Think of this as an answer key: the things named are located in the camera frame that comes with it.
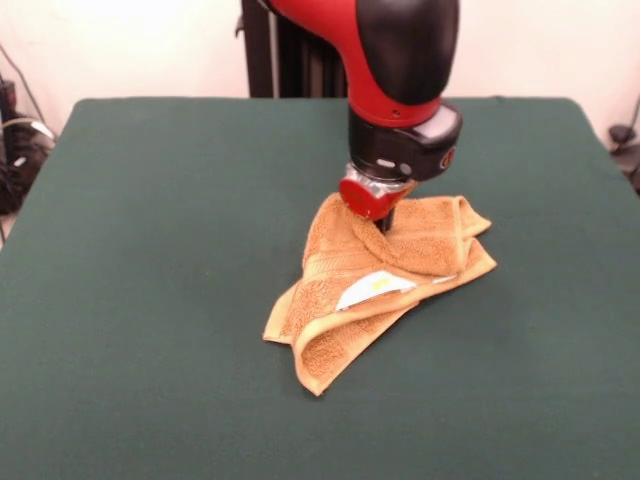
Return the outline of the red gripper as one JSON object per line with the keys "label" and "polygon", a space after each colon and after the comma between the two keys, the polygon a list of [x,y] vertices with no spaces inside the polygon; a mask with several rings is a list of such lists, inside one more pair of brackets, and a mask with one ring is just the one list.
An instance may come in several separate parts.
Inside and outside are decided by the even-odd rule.
{"label": "red gripper", "polygon": [[377,221],[377,229],[386,234],[393,226],[395,205],[414,187],[411,181],[386,182],[355,175],[345,176],[339,182],[339,193],[354,214]]}

